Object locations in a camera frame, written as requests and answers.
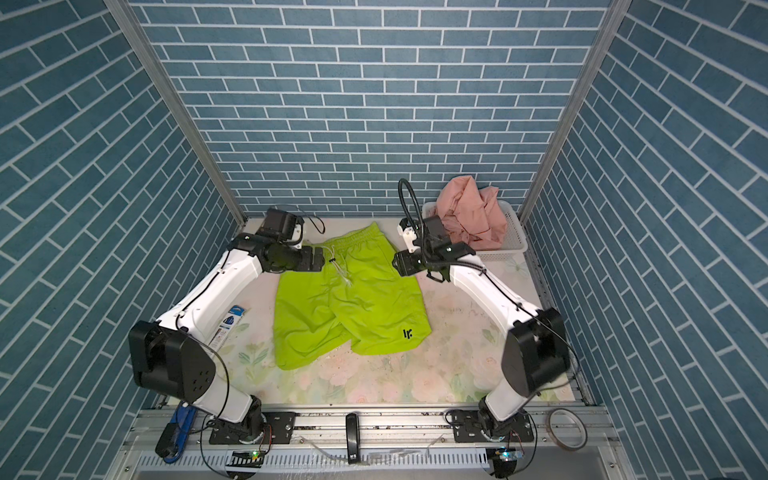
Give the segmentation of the lime green shorts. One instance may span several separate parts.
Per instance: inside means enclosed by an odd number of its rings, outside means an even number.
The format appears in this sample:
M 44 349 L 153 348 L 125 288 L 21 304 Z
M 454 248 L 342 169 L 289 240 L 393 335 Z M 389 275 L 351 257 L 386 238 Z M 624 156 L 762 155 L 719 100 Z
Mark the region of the lime green shorts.
M 418 281 L 394 269 L 394 247 L 377 224 L 319 248 L 321 271 L 280 275 L 273 329 L 280 369 L 307 366 L 345 343 L 358 355 L 389 355 L 431 335 Z

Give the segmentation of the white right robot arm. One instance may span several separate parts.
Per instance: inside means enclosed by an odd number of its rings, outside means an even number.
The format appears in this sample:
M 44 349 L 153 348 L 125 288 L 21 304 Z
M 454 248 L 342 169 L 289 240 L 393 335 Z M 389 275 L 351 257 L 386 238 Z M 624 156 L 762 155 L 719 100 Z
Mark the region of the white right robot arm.
M 474 249 L 451 240 L 437 216 L 407 216 L 400 220 L 398 234 L 406 248 L 395 254 L 392 264 L 401 276 L 425 271 L 434 281 L 453 284 L 482 307 L 504 335 L 502 379 L 479 404 L 487 430 L 516 416 L 568 372 L 570 345 L 556 309 L 543 310 L 503 284 Z

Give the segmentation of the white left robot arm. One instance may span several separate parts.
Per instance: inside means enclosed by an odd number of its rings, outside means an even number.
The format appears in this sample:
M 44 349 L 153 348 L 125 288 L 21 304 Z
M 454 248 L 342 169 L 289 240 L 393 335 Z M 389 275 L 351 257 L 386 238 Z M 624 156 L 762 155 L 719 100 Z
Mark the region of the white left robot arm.
M 240 233 L 213 269 L 154 321 L 137 322 L 128 334 L 134 382 L 186 402 L 229 424 L 255 428 L 258 401 L 231 384 L 215 341 L 236 298 L 263 274 L 319 272 L 320 248 L 306 246 L 305 219 L 270 208 L 254 233 Z

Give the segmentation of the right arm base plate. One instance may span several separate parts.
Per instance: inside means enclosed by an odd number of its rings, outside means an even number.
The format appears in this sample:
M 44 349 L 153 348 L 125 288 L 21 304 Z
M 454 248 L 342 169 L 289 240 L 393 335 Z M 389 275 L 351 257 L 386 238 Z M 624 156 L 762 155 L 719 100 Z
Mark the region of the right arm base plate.
M 486 410 L 449 409 L 443 418 L 457 443 L 530 443 L 534 441 L 532 422 L 518 412 L 498 421 Z

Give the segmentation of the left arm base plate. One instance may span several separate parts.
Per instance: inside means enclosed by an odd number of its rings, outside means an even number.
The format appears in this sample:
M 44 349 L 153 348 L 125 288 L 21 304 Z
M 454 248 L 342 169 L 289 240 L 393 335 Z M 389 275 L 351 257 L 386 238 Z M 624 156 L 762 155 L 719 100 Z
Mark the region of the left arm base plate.
M 211 445 L 289 444 L 293 435 L 294 412 L 257 412 L 239 423 L 216 420 L 209 437 Z

